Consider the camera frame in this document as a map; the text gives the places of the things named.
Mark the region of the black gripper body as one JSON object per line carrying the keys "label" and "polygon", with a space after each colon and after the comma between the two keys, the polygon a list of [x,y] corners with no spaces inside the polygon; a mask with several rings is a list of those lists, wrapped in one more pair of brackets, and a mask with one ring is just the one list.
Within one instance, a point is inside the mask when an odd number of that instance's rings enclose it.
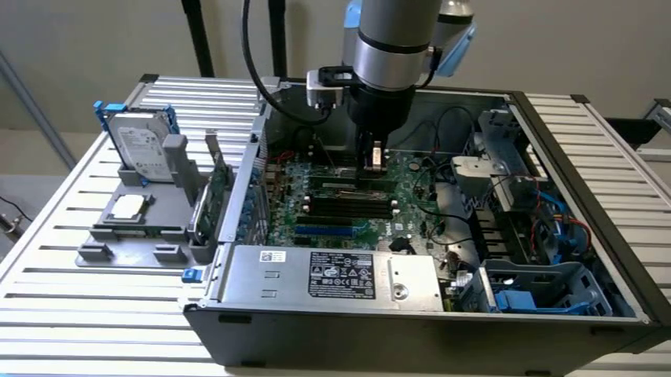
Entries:
{"label": "black gripper body", "polygon": [[353,124],[374,137],[388,137],[405,123],[416,89],[385,91],[370,86],[352,86],[346,113]]}

